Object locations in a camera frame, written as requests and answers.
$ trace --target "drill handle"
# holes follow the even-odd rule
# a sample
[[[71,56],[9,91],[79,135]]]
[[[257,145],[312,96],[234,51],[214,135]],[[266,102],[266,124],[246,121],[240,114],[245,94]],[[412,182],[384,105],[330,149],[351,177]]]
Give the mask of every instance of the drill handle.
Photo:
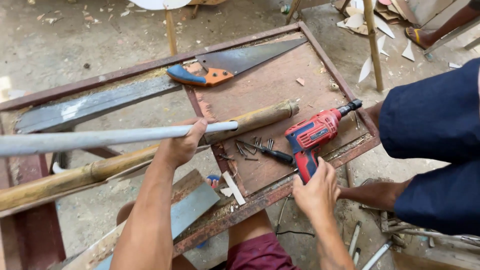
[[[313,174],[317,171],[318,162],[315,158],[317,151],[317,149],[306,149],[295,154],[295,162],[299,169],[299,175],[303,184],[307,184]]]

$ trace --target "hand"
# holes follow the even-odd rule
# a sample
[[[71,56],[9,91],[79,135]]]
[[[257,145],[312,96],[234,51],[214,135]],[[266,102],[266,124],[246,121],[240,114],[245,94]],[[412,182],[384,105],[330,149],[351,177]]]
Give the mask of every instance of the hand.
[[[158,156],[159,159],[174,170],[187,163],[195,155],[198,142],[204,135],[207,124],[213,122],[213,119],[196,117],[175,123],[174,125],[193,124],[193,127],[183,137],[162,140],[155,157]]]
[[[295,202],[309,219],[315,215],[333,216],[335,202],[340,195],[335,169],[319,157],[317,171],[306,185],[298,175],[293,176],[292,193]]]

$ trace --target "black screwdriver handle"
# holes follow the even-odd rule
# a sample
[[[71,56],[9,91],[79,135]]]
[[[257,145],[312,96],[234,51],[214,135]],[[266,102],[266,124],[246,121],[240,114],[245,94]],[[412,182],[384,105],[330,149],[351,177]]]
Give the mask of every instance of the black screwdriver handle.
[[[276,158],[278,161],[281,161],[286,164],[293,164],[293,157],[289,154],[286,154],[281,151],[275,151],[275,150],[270,150],[266,148],[265,146],[262,146],[262,149],[260,150],[262,153],[268,154],[274,158]]]

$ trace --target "orange saw handle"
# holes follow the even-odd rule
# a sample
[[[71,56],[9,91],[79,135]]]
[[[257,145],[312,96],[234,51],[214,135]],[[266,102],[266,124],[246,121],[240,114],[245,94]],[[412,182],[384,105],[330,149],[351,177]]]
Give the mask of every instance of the orange saw handle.
[[[233,74],[218,68],[209,68],[205,76],[196,76],[186,71],[181,65],[176,64],[167,69],[170,78],[188,85],[217,86],[233,78]]]

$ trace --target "concrete floor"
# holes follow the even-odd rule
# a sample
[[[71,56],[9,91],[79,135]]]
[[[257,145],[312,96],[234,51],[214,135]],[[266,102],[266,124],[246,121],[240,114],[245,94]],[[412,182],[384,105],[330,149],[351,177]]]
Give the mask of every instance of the concrete floor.
[[[92,76],[133,66],[139,62],[169,56],[163,12],[132,12],[120,17],[127,1],[78,0],[67,4],[64,0],[38,0],[35,5],[26,1],[4,0],[0,3],[0,23],[3,26],[0,77],[8,77],[11,89],[41,91]],[[217,6],[201,6],[197,18],[190,19],[192,7],[174,11],[177,26],[179,52],[210,46],[234,38],[251,35],[284,25],[285,15],[279,12],[283,1],[226,1]],[[87,24],[82,11],[87,12],[101,24]],[[51,25],[37,20],[62,18]],[[302,19],[326,51],[332,62],[343,75],[353,93],[368,107],[385,98],[388,90],[420,79],[449,71],[448,62],[464,64],[478,57],[473,49],[465,51],[462,46],[476,38],[478,29],[460,36],[433,53],[427,61],[420,49],[412,46],[415,62],[401,56],[407,40],[403,26],[391,25],[396,38],[387,37],[384,50],[390,57],[381,55],[383,80],[386,90],[375,90],[373,72],[361,83],[357,83],[360,69],[369,54],[366,37],[350,34],[335,23],[344,17],[331,5],[303,10]],[[91,68],[84,69],[89,63]],[[193,117],[194,112],[184,92],[154,98],[140,104],[91,120],[76,127],[77,131],[109,130],[134,127],[170,125],[173,122]],[[113,148],[129,152],[144,148],[148,143],[137,143]],[[74,151],[70,155],[70,167],[75,168],[98,158]],[[390,158],[380,145],[352,161],[356,184],[367,178],[384,177],[397,182],[405,181],[417,173],[444,166],[434,160]],[[197,168],[207,176],[219,173],[215,159],[209,151],[202,152],[188,164],[178,169],[175,179],[181,178],[191,169]],[[345,183],[345,172],[338,169],[337,175]],[[67,256],[74,255],[100,239],[115,226],[118,209],[136,198],[141,177],[120,183],[100,186],[60,199],[57,208],[62,227]],[[284,200],[267,209],[272,224],[278,224],[278,216]],[[378,213],[360,210],[358,204],[340,200],[336,217],[339,231],[345,242],[350,242],[357,221],[363,226],[358,240],[362,249],[359,266],[385,242],[380,233]],[[299,211],[293,200],[287,202],[280,231],[295,230],[312,232],[310,223]],[[284,234],[279,240],[292,255],[293,262],[302,269],[317,269],[315,241],[307,235]],[[413,253],[428,254],[420,245],[422,239],[414,237],[410,246]],[[186,256],[198,268],[212,265],[213,261],[225,256],[227,235],[210,239],[202,249],[187,252]],[[384,256],[373,269],[393,269],[389,254]]]

